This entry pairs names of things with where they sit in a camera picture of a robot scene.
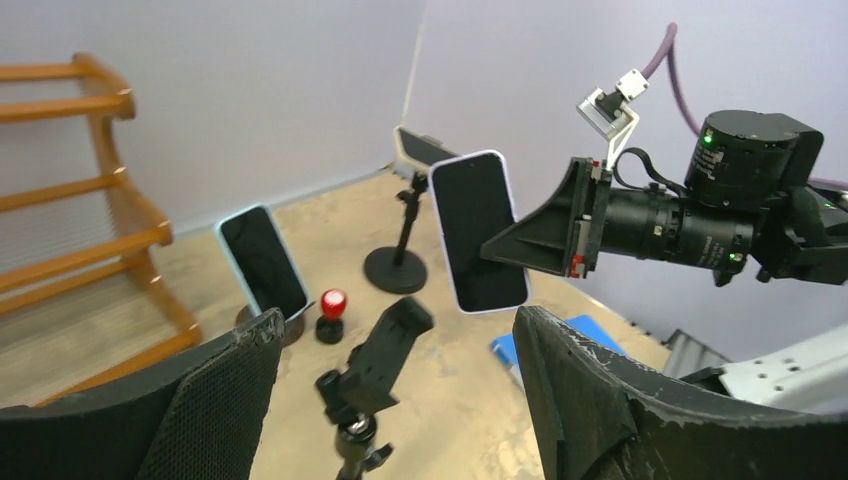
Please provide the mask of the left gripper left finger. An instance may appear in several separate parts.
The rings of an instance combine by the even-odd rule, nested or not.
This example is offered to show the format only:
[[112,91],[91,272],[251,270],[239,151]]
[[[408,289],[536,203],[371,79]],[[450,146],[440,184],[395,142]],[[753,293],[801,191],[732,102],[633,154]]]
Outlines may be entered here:
[[284,330],[269,310],[128,376],[2,409],[2,478],[248,478]]

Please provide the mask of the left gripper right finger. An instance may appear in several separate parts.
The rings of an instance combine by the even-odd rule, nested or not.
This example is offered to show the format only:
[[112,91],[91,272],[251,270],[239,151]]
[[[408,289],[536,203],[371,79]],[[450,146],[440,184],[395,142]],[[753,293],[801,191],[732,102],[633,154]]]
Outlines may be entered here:
[[762,406],[668,377],[540,306],[513,335],[548,479],[843,479],[847,418]]

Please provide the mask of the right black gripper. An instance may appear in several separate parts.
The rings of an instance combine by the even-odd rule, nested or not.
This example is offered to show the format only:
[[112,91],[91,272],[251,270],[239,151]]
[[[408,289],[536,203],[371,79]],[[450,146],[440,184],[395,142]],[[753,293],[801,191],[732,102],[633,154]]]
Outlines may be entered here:
[[483,259],[585,278],[595,270],[612,175],[603,161],[573,157],[551,197],[480,248]]

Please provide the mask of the lavender case smartphone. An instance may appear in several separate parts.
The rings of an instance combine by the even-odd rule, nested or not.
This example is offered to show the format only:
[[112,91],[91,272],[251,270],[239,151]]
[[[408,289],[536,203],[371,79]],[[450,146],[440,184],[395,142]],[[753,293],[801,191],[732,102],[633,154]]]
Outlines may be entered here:
[[442,160],[430,168],[428,180],[458,310],[482,314],[527,302],[525,269],[481,254],[485,242],[516,222],[503,155],[489,149]]

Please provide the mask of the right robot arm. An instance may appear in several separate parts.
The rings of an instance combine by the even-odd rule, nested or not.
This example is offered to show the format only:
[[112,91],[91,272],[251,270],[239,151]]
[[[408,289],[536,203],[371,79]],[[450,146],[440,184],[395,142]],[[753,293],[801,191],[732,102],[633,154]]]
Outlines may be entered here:
[[[630,147],[610,160],[574,157],[551,196],[526,217],[495,222],[476,242],[469,266],[514,292],[531,271],[571,279],[614,268],[591,289],[667,307],[676,288],[657,272],[627,272],[624,261],[690,268],[723,287],[755,262],[762,283],[847,281],[844,193],[812,181],[823,145],[817,129],[780,113],[722,110],[706,117],[685,179],[661,175],[650,155]],[[648,181],[624,181],[634,157]]]

